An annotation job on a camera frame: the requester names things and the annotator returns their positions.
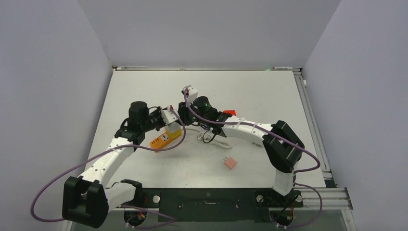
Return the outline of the yellow cube plug adapter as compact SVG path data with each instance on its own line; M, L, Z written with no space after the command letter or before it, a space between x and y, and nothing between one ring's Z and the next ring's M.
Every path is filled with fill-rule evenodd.
M174 140L178 138L182 134L181 129L171 132L170 130L166 130L166 135L169 137L170 140Z

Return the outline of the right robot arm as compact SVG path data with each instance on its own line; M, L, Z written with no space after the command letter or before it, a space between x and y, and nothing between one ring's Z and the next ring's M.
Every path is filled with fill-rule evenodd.
M291 127L284 121L274 124L256 123L213 108L205 96L178 104L178 114L185 125L197 123L224 138L239 138L264 147L275 168L272 200L284 206L291 200L294 175L305 146Z

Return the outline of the orange power strip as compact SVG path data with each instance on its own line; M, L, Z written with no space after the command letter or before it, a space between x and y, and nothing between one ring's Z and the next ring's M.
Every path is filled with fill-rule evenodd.
M173 140L173 138L171 138L166 132L164 132L150 142L150 147L152 149L161 150L169 145Z

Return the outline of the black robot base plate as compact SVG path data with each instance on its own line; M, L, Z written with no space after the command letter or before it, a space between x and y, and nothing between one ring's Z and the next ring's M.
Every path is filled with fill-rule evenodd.
M282 196L271 188L144 188L124 205L158 211L159 222L268 222L304 203L299 190Z

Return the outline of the aluminium frame rail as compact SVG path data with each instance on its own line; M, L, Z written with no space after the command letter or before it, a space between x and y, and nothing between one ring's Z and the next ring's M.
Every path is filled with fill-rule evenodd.
M116 190L119 184L113 187L110 187L110 188L114 188ZM140 185L137 185L135 187L136 187L136 191L135 191L135 197L136 197L137 193L140 193L141 190L144 188L141 187ZM294 190L299 190L301 193L302 200L304 203L304 206L302 207L302 209L319 209L319 208L327 209L327 210L352 209L350 197L348 195L348 191L346 188L310 189L305 186L300 186Z

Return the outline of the red cube plug adapter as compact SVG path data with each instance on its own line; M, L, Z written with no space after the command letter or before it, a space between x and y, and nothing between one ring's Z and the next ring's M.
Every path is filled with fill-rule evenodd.
M235 110L224 110L223 112L227 113L227 114L231 114L232 116L236 116L236 111Z

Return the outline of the pink cube plug adapter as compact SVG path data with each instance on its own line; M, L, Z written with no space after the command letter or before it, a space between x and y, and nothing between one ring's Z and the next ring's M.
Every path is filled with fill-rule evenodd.
M224 160L224 165L229 169L232 170L236 165L237 161L233 159L232 157L227 157Z

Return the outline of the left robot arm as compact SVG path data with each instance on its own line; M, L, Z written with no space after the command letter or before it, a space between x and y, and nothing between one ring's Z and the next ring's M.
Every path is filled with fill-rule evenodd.
M143 202L143 193L129 183L120 183L106 189L107 183L123 162L133 154L151 130L165 126L162 107L151 111L147 103L132 102L128 117L114 134L108 148L95 156L96 161L78 177L69 177L64 183L62 217L92 228L100 227L108 213L126 202L137 207Z

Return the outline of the white cube plug adapter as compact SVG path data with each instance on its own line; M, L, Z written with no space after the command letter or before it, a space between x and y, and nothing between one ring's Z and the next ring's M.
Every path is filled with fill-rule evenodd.
M165 126L166 133L173 134L180 130L180 124L177 122L172 122Z

